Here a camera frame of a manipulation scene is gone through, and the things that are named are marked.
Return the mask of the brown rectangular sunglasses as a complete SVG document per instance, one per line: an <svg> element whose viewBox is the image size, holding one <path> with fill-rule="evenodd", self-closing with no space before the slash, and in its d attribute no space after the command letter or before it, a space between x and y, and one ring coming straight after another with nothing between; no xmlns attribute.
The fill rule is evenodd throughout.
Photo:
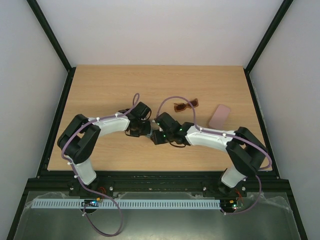
<svg viewBox="0 0 320 240"><path fill-rule="evenodd" d="M186 109L191 109L192 107L196 108L199 106L199 101L197 98L190 100L189 103L175 103L174 104L174 111L176 113L182 112Z"/></svg>

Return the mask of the pink glasses case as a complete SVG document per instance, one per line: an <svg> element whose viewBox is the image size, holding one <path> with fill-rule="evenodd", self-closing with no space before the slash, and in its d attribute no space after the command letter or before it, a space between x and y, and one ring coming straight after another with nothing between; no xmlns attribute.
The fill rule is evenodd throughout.
<svg viewBox="0 0 320 240"><path fill-rule="evenodd" d="M208 122L211 129L222 130L223 126L228 119L231 109L223 104L219 104Z"/></svg>

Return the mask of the blue cleaning cloth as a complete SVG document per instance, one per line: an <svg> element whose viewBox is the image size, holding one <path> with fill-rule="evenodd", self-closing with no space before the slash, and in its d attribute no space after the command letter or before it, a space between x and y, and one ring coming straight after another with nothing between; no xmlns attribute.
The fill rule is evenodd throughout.
<svg viewBox="0 0 320 240"><path fill-rule="evenodd" d="M148 133L148 134L146 135L146 137L150 139L150 138L152 137L152 134L153 134L152 132L151 132L151 133Z"/></svg>

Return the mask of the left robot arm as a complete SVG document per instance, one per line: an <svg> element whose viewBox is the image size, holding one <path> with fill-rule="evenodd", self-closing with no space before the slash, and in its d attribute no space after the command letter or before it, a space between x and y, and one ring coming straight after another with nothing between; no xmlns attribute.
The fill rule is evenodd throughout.
<svg viewBox="0 0 320 240"><path fill-rule="evenodd" d="M152 110L143 102L112 115L88 118L76 115L57 140L61 156L75 171L75 177L84 185L90 185L97 177L90 160L98 138L115 132L130 137L149 136Z"/></svg>

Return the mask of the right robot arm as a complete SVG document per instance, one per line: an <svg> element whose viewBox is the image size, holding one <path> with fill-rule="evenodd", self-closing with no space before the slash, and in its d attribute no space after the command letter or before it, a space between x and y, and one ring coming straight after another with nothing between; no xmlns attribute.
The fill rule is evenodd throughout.
<svg viewBox="0 0 320 240"><path fill-rule="evenodd" d="M232 166L228 167L218 183L218 191L229 196L236 185L248 177L254 177L262 169L267 149L251 131L239 127L236 131L214 130L192 122L180 124L168 113L158 115L150 139L155 145L169 143L175 147L203 146L227 153Z"/></svg>

